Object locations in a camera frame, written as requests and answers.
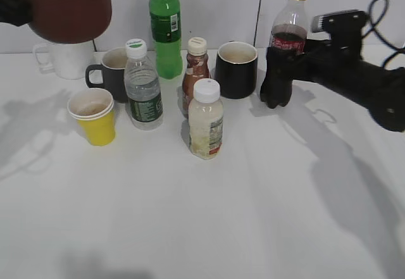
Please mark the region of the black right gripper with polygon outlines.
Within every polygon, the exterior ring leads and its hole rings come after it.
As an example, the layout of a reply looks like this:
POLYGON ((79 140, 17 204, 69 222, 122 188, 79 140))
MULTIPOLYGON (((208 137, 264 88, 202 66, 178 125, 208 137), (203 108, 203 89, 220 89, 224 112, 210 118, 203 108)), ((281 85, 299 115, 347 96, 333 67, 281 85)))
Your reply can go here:
POLYGON ((362 48, 361 37, 308 39, 303 53, 268 47, 266 75, 259 97, 269 108, 275 109, 288 105, 293 80, 337 84, 357 78, 362 48))

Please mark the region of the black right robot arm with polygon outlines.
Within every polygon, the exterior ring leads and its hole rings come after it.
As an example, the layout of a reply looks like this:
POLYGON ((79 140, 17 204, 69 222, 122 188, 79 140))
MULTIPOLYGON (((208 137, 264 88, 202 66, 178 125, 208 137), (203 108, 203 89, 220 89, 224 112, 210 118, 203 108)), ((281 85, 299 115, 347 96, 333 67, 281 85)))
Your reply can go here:
POLYGON ((309 40, 301 54, 268 47, 261 101, 271 109, 286 106, 295 80, 320 84, 367 109, 382 128, 404 131, 403 67, 386 70, 329 40, 309 40))

